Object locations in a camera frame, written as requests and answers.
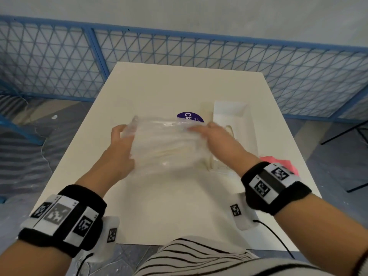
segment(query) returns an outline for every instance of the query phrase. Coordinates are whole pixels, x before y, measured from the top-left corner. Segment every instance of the clear plastic bag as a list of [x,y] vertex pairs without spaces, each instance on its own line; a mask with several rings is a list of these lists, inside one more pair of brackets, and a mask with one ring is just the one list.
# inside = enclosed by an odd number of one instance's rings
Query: clear plastic bag
[[121,137],[135,135],[131,158],[132,176],[147,175],[194,166],[211,154],[200,134],[187,129],[203,122],[183,118],[135,116]]

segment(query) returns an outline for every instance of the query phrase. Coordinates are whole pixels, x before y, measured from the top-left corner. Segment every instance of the pink object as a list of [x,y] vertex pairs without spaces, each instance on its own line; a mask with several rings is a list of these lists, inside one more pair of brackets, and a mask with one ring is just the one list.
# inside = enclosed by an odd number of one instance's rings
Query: pink object
[[289,171],[292,171],[293,173],[295,173],[297,176],[299,176],[299,172],[297,170],[296,167],[294,167],[292,165],[292,163],[289,161],[289,160],[279,160],[279,159],[276,159],[275,157],[272,157],[272,156],[265,156],[265,157],[260,157],[260,159],[262,161],[265,161],[265,162],[270,162],[270,163],[280,163],[282,164],[284,167],[286,167]]

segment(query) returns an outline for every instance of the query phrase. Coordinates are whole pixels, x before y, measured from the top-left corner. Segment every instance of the wristband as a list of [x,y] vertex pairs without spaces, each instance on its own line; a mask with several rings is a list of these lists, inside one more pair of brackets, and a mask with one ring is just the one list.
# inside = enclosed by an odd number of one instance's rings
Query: wristband
[[312,192],[299,176],[279,163],[258,163],[244,174],[241,181],[246,188],[247,204],[271,215]]
[[39,247],[55,247],[73,258],[80,250],[89,251],[96,245],[106,206],[93,191],[79,185],[66,186],[21,224],[18,239]]

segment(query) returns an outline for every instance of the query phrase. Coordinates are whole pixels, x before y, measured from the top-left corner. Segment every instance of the hand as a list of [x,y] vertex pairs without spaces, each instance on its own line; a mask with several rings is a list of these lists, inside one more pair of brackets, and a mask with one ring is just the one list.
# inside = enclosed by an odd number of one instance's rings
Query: hand
[[102,156],[76,184],[94,191],[102,198],[107,191],[134,169],[134,160],[130,159],[130,150],[134,136],[120,137],[126,125],[118,125],[111,131],[111,144]]
[[261,162],[258,157],[247,152],[223,127],[214,122],[209,122],[207,126],[194,126],[189,130],[198,132],[207,139],[208,148],[212,154],[240,177]]

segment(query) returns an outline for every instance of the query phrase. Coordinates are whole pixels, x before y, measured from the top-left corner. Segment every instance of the white wall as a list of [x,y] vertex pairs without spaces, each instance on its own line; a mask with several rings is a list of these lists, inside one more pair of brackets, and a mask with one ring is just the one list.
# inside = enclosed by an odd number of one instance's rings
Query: white wall
[[0,0],[0,14],[368,47],[368,0]]

